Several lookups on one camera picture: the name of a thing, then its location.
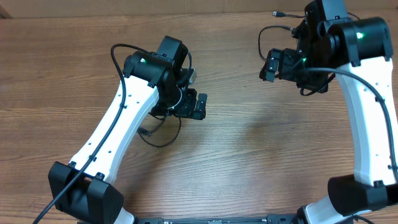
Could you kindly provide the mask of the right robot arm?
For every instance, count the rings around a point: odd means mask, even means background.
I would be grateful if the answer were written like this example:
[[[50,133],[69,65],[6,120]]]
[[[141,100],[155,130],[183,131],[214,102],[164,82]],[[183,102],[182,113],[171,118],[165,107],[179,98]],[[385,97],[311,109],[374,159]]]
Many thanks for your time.
[[[397,204],[397,116],[392,93],[393,47],[384,19],[358,19],[343,1],[316,0],[291,30],[296,49],[272,49],[260,78],[294,82],[303,96],[325,93],[337,80],[354,144],[351,175],[333,177],[321,200],[287,223],[353,223]]]

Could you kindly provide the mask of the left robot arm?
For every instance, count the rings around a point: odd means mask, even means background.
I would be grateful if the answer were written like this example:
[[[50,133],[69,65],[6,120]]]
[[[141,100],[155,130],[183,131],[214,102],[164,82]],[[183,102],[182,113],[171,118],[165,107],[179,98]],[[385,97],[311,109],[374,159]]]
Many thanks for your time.
[[[183,67],[191,57],[181,40],[165,36],[155,52],[135,47],[116,66],[119,87],[97,128],[69,163],[56,162],[49,171],[49,207],[80,223],[137,222],[114,187],[119,166],[133,137],[150,135],[140,128],[146,116],[205,118],[207,96],[192,88],[195,69]]]

